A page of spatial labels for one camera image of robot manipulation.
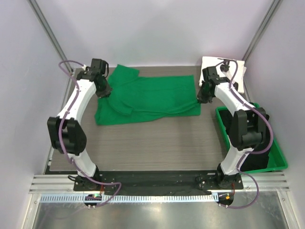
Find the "green t shirt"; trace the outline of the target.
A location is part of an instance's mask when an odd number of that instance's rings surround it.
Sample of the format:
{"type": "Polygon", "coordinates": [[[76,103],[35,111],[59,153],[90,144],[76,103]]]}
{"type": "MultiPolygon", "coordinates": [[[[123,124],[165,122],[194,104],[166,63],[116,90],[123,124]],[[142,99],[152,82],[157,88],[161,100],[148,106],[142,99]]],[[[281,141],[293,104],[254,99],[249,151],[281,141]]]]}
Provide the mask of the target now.
{"type": "Polygon", "coordinates": [[[98,99],[96,125],[200,115],[193,75],[142,77],[139,74],[135,68],[116,66],[108,78],[110,96],[98,99]]]}

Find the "green plastic bin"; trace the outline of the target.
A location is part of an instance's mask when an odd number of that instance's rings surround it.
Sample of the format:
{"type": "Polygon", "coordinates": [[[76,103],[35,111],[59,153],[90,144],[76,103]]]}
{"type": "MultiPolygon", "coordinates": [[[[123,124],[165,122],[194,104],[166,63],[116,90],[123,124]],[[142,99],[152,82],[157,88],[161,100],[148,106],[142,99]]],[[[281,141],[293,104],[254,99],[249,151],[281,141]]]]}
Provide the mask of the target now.
{"type": "MultiPolygon", "coordinates": [[[[218,110],[223,110],[223,109],[227,109],[227,108],[225,106],[219,106],[215,109],[216,120],[217,120],[218,110]]],[[[223,137],[226,150],[228,150],[227,146],[226,146],[227,139],[224,138],[224,135],[222,134],[223,127],[220,126],[223,123],[222,123],[221,120],[219,120],[219,121],[217,120],[217,123],[219,125],[220,132],[221,132],[221,135],[223,137]]],[[[271,146],[271,151],[269,153],[269,162],[268,162],[267,168],[259,169],[259,170],[253,170],[253,171],[247,171],[246,173],[273,172],[273,171],[277,171],[277,170],[283,170],[283,169],[286,169],[286,168],[288,168],[288,163],[286,161],[286,158],[285,158],[277,140],[274,139],[273,144],[271,146]]]]}

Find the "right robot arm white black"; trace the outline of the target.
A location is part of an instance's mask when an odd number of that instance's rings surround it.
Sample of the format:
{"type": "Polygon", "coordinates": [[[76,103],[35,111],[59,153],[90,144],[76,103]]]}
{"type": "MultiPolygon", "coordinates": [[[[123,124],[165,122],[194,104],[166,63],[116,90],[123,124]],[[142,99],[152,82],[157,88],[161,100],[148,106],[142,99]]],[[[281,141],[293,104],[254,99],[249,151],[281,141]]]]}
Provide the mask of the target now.
{"type": "Polygon", "coordinates": [[[267,114],[265,109],[247,102],[227,77],[220,77],[215,66],[202,69],[203,81],[197,95],[201,104],[218,98],[232,115],[228,136],[231,146],[225,159],[218,165],[215,183],[229,189],[237,181],[238,169],[247,156],[266,140],[267,114]]]}

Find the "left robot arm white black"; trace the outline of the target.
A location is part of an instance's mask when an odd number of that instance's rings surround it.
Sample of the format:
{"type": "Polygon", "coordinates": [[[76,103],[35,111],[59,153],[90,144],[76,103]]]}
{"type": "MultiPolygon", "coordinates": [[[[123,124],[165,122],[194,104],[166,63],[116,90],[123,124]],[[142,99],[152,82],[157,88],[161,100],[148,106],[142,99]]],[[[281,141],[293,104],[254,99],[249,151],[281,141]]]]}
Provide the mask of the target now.
{"type": "Polygon", "coordinates": [[[76,76],[68,75],[75,85],[71,96],[55,117],[49,117],[47,127],[51,146],[77,170],[77,176],[68,177],[74,182],[74,189],[94,191],[102,186],[102,179],[86,150],[87,136],[81,120],[91,98],[108,97],[112,89],[107,81],[109,64],[105,60],[93,58],[90,66],[80,66],[76,76]]]}

